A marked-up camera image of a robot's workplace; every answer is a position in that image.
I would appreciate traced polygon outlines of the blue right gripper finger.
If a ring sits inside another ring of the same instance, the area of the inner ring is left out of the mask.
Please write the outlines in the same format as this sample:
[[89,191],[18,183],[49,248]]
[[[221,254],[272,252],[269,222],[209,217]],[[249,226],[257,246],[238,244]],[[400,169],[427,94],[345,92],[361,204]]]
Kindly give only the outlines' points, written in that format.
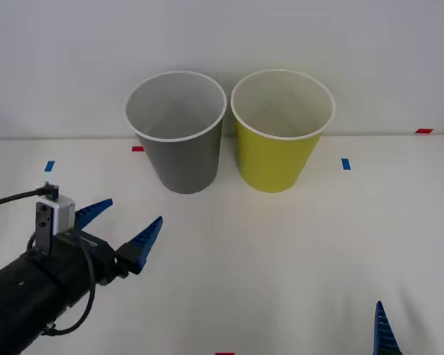
[[373,355],[402,355],[383,304],[378,301],[374,314]]

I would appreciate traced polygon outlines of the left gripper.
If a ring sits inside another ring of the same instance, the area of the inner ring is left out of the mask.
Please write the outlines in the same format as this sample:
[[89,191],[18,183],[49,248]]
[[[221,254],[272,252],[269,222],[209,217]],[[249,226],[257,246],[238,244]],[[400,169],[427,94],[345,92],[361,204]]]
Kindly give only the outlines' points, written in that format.
[[75,212],[74,228],[53,238],[51,254],[51,280],[54,297],[82,297],[90,290],[90,271],[84,252],[88,251],[95,272],[95,282],[111,283],[118,276],[139,275],[148,254],[163,225],[162,216],[156,218],[138,235],[115,251],[110,245],[91,234],[81,231],[103,211],[111,207],[112,199],[102,200]]

